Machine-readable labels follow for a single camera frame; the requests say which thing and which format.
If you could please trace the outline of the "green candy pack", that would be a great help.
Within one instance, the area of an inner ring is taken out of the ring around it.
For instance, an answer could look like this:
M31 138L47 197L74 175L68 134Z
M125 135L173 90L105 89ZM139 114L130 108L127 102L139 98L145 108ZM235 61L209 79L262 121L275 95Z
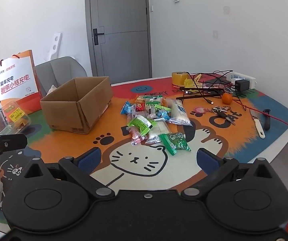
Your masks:
M178 151L191 151L181 132L160 134L159 139L172 156L176 155Z

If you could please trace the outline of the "pink purple jelly pack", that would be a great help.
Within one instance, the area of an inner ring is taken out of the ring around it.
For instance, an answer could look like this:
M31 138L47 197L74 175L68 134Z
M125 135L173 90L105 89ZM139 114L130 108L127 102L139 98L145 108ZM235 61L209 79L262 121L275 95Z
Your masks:
M139 129L136 126L130 126L126 128L131 135L131 145L135 146L146 140L146 136L142 136Z

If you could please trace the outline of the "long white bread pack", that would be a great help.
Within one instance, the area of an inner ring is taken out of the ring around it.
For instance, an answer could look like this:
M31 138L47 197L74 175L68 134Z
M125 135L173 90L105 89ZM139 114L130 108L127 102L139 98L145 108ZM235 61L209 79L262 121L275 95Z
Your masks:
M176 125L191 126L190 119L180 100L168 98L167 104L171 109L171 117L169 122Z

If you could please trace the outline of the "white cake bar pack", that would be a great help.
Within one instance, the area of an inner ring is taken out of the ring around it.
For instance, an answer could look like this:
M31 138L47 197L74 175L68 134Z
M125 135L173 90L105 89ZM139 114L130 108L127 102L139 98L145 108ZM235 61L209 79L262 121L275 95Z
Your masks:
M169 129L167 123L164 120L158 120L153 122L153 127L148 132L146 144L152 145L159 143L160 135L169 134L171 130Z

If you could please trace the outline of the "green round snack pack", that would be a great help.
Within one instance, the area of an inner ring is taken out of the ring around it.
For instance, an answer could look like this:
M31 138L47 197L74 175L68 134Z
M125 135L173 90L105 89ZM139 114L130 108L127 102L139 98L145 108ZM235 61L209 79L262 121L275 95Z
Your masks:
M142 136L145 136L155 125L154 120L149 120L142 115L135 115L135 117L127 124L128 127L136 126Z

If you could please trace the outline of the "blue triangular snack pack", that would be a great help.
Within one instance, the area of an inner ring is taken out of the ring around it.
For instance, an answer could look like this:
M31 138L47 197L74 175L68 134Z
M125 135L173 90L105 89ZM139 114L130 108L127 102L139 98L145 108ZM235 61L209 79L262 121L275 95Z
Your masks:
M131 114L132 111L135 111L136 110L136 107L135 107L135 104L134 103L130 103L129 101L126 101L120 111L120 113L122 115L128 115L128 114Z

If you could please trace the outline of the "red candy bar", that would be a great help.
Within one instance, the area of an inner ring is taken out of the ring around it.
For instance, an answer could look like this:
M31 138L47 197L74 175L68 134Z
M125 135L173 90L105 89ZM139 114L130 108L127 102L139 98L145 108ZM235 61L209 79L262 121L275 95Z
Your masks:
M145 102L135 102L134 106L136 112L141 112L145 110Z

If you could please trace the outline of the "orange cracker pack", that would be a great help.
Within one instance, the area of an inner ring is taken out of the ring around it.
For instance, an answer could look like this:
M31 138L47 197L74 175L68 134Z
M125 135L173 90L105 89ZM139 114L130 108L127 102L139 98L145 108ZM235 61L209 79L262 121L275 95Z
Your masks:
M148 98L146 95L139 95L136 100L135 103L146 103L148 101Z

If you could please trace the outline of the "green white biscuit pack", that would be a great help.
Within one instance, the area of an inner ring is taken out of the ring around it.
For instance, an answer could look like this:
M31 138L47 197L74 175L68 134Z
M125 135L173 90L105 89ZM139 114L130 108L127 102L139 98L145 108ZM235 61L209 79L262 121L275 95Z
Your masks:
M163 97L158 96L145 96L145 113L148 119L155 119L156 116L156 105L160 105Z

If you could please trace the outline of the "clear plastic fruit container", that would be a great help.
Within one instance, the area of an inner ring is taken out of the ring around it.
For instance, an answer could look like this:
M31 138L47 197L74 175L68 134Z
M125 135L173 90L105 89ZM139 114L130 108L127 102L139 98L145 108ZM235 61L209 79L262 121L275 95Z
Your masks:
M22 133L31 124L28 114L15 101L0 108L0 135Z

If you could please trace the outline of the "brown cardboard box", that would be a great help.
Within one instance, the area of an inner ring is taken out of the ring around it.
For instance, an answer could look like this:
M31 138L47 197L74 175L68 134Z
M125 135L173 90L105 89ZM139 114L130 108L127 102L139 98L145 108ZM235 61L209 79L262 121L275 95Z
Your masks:
M109 77L78 77L52 91L40 104L51 129L88 134L112 96Z

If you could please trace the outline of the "cat cartoon table mat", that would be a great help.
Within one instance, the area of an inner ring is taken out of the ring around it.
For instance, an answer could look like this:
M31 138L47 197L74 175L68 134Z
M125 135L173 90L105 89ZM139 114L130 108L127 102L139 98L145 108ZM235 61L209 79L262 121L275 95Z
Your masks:
M60 130L51 125L79 122L78 111L93 115L98 98L86 103L70 81L42 100L42 109L30 114L24 150L1 155L3 188L8 191L34 157L56 163L79 157L86 172L113 191L184 190L205 173L197 164L200 148L219 157L248 163L257 157L275 158L288 142L288 108L257 90L239 94L230 104L204 91L185 97L170 78L113 85L111 101L87 133L80 127Z

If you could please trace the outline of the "black metal stand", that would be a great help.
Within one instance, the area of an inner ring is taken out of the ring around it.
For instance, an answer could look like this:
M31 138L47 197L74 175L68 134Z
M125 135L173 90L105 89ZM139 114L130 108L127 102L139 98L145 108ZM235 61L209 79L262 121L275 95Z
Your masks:
M194 98L220 97L224 94L222 88L181 88L183 95L176 97L177 100Z

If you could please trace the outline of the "grey chair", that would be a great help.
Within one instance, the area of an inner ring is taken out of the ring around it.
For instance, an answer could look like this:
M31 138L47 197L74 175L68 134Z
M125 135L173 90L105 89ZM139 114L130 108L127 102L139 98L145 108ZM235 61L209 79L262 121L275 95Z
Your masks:
M53 86L59 87L77 77L86 77L85 69L72 57L61 57L35 66L42 97Z

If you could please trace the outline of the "white perforated panel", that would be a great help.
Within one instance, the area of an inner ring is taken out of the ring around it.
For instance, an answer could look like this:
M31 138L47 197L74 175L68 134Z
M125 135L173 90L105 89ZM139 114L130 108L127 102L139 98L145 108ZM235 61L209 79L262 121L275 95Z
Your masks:
M58 57L62 33L58 32L53 35L51 48L48 53L48 60L53 60Z

